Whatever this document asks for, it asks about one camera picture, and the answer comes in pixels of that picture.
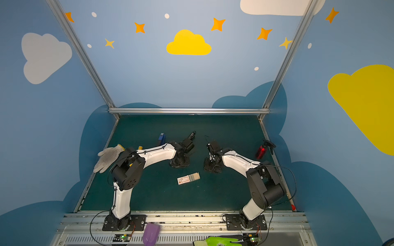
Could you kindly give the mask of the red white staple box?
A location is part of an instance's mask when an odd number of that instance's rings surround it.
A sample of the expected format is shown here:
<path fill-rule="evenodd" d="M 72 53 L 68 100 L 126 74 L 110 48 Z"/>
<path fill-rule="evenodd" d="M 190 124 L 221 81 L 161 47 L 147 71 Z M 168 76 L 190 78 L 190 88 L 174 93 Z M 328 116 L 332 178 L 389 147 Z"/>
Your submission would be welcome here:
<path fill-rule="evenodd" d="M 178 183 L 178 185 L 182 185 L 182 184 L 186 184 L 186 183 L 190 183 L 190 182 L 199 180 L 200 178 L 201 178 L 200 173 L 197 172 L 197 173 L 193 173 L 190 175 L 186 175 L 186 176 L 177 178 L 177 183 Z"/>

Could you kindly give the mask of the black stapler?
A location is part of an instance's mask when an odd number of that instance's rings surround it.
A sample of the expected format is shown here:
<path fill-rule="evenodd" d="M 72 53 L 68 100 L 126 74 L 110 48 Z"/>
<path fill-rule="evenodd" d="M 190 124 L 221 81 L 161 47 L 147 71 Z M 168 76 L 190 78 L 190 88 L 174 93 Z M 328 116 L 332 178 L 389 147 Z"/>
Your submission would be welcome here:
<path fill-rule="evenodd" d="M 192 131 L 191 134 L 188 136 L 188 139 L 193 140 L 196 136 L 196 133 L 197 133 L 196 131 Z"/>

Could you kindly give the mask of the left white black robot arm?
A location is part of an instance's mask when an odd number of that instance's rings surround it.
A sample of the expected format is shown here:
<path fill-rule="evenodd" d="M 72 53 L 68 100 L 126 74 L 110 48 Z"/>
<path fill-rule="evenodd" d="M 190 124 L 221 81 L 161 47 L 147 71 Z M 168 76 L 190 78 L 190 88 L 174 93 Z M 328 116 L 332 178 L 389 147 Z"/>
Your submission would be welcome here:
<path fill-rule="evenodd" d="M 109 215 L 104 221 L 104 231 L 126 231 L 131 225 L 130 200 L 134 187 L 141 180 L 145 168 L 169 160 L 173 168 L 190 164 L 189 152 L 194 148 L 192 140 L 168 142 L 161 146 L 135 150 L 126 149 L 111 169 L 114 198 Z"/>

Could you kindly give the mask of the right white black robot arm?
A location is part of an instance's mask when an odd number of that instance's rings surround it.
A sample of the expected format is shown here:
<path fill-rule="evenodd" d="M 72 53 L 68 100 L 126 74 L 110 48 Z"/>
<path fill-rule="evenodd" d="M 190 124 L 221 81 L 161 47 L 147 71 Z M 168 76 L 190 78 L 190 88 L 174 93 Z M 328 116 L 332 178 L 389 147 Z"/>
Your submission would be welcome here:
<path fill-rule="evenodd" d="M 253 161 L 234 150 L 211 152 L 204 159 L 204 170 L 208 172 L 221 173 L 223 167 L 231 168 L 247 179 L 251 200 L 240 211 L 244 227 L 286 195 L 276 166 L 270 162 Z"/>

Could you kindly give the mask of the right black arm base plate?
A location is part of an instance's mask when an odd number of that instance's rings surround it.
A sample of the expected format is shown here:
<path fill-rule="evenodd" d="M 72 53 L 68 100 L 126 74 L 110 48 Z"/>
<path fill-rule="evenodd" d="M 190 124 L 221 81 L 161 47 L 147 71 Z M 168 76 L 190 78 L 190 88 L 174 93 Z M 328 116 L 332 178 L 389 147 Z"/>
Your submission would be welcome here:
<path fill-rule="evenodd" d="M 228 231 L 268 230 L 268 224 L 264 215 L 260 215 L 253 220 L 249 220 L 243 214 L 224 214 L 222 218 Z"/>

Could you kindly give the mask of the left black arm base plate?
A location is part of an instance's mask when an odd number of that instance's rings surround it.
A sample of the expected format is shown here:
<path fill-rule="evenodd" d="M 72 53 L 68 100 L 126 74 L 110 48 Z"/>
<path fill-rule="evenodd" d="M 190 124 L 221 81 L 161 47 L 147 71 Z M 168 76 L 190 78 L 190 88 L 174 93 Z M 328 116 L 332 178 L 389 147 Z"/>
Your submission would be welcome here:
<path fill-rule="evenodd" d="M 103 231 L 143 231 L 146 215 L 127 215 L 122 219 L 114 215 L 107 215 L 103 224 Z"/>

